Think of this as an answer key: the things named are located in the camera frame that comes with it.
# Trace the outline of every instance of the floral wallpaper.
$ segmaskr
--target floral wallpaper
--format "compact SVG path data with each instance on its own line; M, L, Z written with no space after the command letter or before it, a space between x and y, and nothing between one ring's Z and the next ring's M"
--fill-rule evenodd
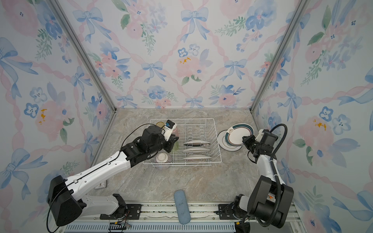
M51 179L90 166L112 112L45 1L0 12L0 232L46 231Z
M260 128L288 126L279 172L308 233L373 232L372 12L311 0L254 111Z
M298 0L60 4L117 107L248 108Z

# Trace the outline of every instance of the white wire dish rack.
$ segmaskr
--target white wire dish rack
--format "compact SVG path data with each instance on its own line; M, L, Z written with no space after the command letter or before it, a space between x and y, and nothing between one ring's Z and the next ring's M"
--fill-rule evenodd
M211 166L213 163L221 163L222 155L220 154L219 144L217 142L217 133L215 120L213 118L205 119L151 119L150 123L157 122L166 123L171 120L177 124L173 134L179 137L179 140L174 144L170 153L164 150L160 152L167 153L171 156L170 163L157 163L156 156L150 160L145 160L144 164L152 164L153 166ZM183 153L182 151L191 148L192 146L184 146L183 144L192 140L205 140L211 144L205 144L202 147L210 149L209 152L198 153L199 155L210 156L207 160L183 160L183 158L193 155L193 153Z

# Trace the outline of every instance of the blue sponge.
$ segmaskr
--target blue sponge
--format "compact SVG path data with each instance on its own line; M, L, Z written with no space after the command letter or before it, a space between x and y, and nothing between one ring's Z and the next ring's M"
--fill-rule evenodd
M177 190L174 195L176 211L178 212L179 222L181 224L187 224L190 222L190 212L187 203L187 197L183 190Z

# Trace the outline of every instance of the white plate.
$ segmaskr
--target white plate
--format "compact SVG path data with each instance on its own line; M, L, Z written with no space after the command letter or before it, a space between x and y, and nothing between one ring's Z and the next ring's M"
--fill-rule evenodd
M226 151L230 151L230 152L238 151L239 149L241 149L242 146L234 147L234 146L230 146L227 144L227 142L225 141L225 137L224 137L226 132L227 132L226 130L223 130L217 136L217 142L219 143L219 146L225 149Z
M184 146L202 146L205 144L211 144L211 143L205 140L192 140L192 141L184 143L183 145Z
M210 149L204 147L192 147L182 151L182 153L205 153L211 151Z
M240 123L230 127L225 133L225 141L230 146L242 146L242 137L254 134L251 125Z
M212 158L206 155L191 155L191 156L183 158L183 160L204 160L204 159L212 159Z

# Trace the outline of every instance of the marble countertop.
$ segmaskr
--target marble countertop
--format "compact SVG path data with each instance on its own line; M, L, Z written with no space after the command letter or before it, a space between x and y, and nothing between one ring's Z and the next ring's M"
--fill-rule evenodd
M120 148L123 140L137 126L150 119L214 118L217 133L237 123L250 124L257 134L249 110L209 109L119 109L97 162ZM142 134L143 126L126 142ZM107 187L89 195L109 196L119 193L126 201L173 201L173 193L185 191L188 201L231 202L240 193L250 195L258 179L258 168L247 158L247 149L229 152L220 149L222 162L212 166L180 166L159 170L152 165L138 164L107 180Z

